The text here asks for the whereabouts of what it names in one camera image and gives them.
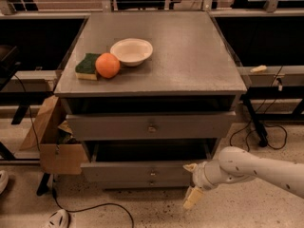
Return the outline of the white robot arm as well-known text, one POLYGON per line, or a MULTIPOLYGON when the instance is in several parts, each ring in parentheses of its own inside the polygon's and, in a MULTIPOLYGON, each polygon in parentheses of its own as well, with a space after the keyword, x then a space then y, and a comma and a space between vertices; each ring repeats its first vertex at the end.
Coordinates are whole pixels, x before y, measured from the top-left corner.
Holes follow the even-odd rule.
POLYGON ((223 148, 216 160, 190 163, 183 167, 192 174, 194 186, 186 192, 183 208, 190 210, 204 191, 220 184, 231 184, 259 178, 304 198, 304 164, 257 157, 238 147, 223 148))

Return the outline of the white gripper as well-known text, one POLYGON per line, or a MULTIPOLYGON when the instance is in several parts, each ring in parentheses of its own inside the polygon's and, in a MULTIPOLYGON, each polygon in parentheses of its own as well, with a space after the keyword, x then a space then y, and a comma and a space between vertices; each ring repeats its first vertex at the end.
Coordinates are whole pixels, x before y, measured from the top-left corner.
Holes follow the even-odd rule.
POLYGON ((209 191, 211 189, 211 183, 205 175, 205 165, 206 161, 199 164, 189 163, 183 166, 186 171, 192 173, 192 180, 195 184, 195 187, 189 187, 186 191, 183 201, 183 208, 186 210, 192 209, 202 199, 202 190, 209 191))

